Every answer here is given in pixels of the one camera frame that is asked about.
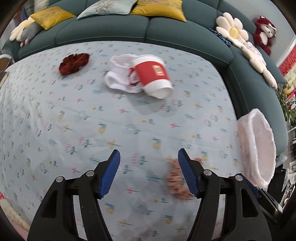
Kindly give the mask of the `potted plant with orchids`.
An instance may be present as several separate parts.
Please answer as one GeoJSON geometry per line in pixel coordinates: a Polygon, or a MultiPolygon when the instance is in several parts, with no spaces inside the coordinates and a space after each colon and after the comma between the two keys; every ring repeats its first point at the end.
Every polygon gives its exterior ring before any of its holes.
{"type": "Polygon", "coordinates": [[[295,126],[295,108],[292,108],[291,104],[287,100],[284,85],[277,88],[276,96],[280,102],[280,107],[283,111],[285,121],[287,121],[291,126],[295,126]]]}

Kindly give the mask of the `white tissue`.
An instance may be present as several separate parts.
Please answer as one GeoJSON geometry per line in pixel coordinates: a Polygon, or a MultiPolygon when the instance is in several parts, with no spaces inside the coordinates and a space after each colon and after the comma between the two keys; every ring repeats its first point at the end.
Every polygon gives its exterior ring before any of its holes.
{"type": "Polygon", "coordinates": [[[111,89],[121,90],[127,93],[141,93],[143,86],[134,69],[133,59],[137,55],[123,54],[115,55],[110,59],[110,70],[106,73],[104,80],[111,89]]]}

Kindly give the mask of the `white long plush toy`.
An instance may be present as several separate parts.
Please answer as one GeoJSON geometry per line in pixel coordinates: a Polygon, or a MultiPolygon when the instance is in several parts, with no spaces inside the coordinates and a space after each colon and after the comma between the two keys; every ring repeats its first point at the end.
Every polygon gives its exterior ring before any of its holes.
{"type": "Polygon", "coordinates": [[[41,11],[48,8],[49,0],[34,0],[34,11],[41,11]]]}

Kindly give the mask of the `blue scrunchie on sofa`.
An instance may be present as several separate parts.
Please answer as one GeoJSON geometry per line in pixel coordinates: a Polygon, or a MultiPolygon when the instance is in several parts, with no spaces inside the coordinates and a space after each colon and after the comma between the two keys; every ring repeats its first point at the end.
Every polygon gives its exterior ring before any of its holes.
{"type": "Polygon", "coordinates": [[[226,39],[225,37],[223,37],[216,30],[214,30],[212,28],[209,28],[209,31],[212,32],[216,37],[218,37],[222,42],[224,42],[228,47],[230,47],[232,45],[232,43],[228,39],[226,39]]]}

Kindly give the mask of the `white lined trash bin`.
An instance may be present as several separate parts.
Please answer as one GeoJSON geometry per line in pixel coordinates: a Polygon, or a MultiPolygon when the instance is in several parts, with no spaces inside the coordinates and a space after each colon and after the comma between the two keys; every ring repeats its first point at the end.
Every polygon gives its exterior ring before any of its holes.
{"type": "Polygon", "coordinates": [[[254,186],[267,189],[276,166],[273,131],[257,108],[237,121],[243,175],[254,186]]]}

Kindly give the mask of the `teal sectional sofa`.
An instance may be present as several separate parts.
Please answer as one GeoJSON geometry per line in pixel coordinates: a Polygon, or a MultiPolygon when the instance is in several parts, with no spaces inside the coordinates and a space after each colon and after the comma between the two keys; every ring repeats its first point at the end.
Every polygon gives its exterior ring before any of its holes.
{"type": "Polygon", "coordinates": [[[285,117],[274,90],[266,83],[234,46],[227,46],[213,34],[216,18],[227,12],[238,18],[253,41],[255,24],[226,1],[183,1],[186,21],[163,16],[102,15],[79,20],[78,15],[92,1],[50,1],[74,15],[55,27],[41,31],[29,44],[20,47],[7,41],[3,51],[20,60],[46,49],[79,42],[132,41],[175,48],[201,56],[211,62],[221,74],[237,117],[259,109],[273,130],[276,152],[288,147],[285,117]]]}

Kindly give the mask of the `floral light blue tablecloth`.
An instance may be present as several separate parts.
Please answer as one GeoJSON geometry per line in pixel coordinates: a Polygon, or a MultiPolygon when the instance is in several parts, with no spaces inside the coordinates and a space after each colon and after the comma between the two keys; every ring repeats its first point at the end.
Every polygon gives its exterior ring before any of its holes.
{"type": "Polygon", "coordinates": [[[205,59],[145,43],[89,42],[39,52],[10,66],[1,87],[1,194],[30,224],[58,176],[81,176],[119,150],[110,192],[99,202],[114,240],[185,240],[199,200],[169,192],[169,161],[184,148],[219,176],[242,171],[237,119],[221,76],[205,59]],[[71,54],[89,54],[61,75],[71,54]],[[115,55],[163,59],[172,95],[159,100],[106,86],[115,55]]]}

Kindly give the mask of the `red white teddy bear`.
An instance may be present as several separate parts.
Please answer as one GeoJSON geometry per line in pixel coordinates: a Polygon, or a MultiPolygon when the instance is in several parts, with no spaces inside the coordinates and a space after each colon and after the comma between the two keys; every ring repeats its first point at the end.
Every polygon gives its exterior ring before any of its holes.
{"type": "Polygon", "coordinates": [[[260,16],[255,22],[256,31],[253,35],[255,45],[262,48],[268,56],[271,55],[272,41],[276,36],[277,29],[274,24],[265,16],[260,16]]]}

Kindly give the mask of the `books stack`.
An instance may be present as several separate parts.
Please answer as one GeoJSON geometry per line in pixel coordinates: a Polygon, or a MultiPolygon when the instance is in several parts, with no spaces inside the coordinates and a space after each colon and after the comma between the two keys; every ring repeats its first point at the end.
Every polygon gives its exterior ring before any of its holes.
{"type": "Polygon", "coordinates": [[[9,76],[8,72],[6,72],[6,71],[1,71],[0,72],[0,88],[3,86],[3,84],[5,83],[8,76],[9,76]]]}

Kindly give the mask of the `white daisy pillow upper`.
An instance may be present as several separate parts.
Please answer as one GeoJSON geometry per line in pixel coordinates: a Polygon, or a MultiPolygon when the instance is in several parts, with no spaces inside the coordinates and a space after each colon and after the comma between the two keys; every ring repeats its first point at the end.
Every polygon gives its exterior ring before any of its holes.
{"type": "Polygon", "coordinates": [[[243,28],[242,22],[227,12],[216,18],[216,25],[216,31],[239,49],[249,39],[248,32],[243,28]]]}

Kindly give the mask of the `brown floral scrunchie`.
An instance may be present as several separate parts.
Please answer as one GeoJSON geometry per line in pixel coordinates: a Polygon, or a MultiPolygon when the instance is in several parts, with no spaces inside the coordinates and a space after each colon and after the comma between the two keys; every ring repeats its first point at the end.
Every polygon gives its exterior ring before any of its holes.
{"type": "Polygon", "coordinates": [[[189,200],[193,194],[189,191],[177,159],[169,161],[170,171],[166,176],[170,194],[180,200],[189,200]]]}

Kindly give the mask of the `red white paper cup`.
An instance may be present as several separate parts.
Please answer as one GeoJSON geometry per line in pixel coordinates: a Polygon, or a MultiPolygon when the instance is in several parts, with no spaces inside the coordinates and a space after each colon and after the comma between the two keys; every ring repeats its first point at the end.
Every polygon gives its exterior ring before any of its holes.
{"type": "Polygon", "coordinates": [[[173,92],[173,85],[169,78],[164,61],[154,55],[146,54],[132,59],[144,92],[157,99],[166,99],[173,92]]]}

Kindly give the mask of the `dark red velvet scrunchie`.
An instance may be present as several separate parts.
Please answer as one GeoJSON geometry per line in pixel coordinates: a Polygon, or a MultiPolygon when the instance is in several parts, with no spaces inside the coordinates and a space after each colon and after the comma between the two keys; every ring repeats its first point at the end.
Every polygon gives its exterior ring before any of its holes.
{"type": "Polygon", "coordinates": [[[65,57],[59,66],[59,72],[61,75],[70,75],[76,73],[81,67],[85,66],[89,61],[89,54],[71,54],[65,57]]]}

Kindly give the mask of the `grey plush toy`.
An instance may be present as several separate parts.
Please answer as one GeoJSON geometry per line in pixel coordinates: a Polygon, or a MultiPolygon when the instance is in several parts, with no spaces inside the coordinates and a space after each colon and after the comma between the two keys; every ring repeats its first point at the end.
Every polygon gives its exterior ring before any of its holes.
{"type": "Polygon", "coordinates": [[[28,44],[28,42],[33,39],[33,37],[41,32],[43,30],[43,27],[37,24],[36,22],[31,23],[26,28],[24,28],[22,34],[21,34],[21,43],[20,47],[23,47],[24,45],[28,44]]]}

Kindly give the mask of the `wooden round side table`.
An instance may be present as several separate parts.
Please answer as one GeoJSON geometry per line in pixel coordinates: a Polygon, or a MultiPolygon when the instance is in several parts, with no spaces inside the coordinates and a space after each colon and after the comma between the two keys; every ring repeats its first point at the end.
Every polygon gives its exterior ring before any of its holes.
{"type": "Polygon", "coordinates": [[[15,61],[9,54],[0,55],[0,71],[5,71],[9,66],[14,64],[15,61]]]}

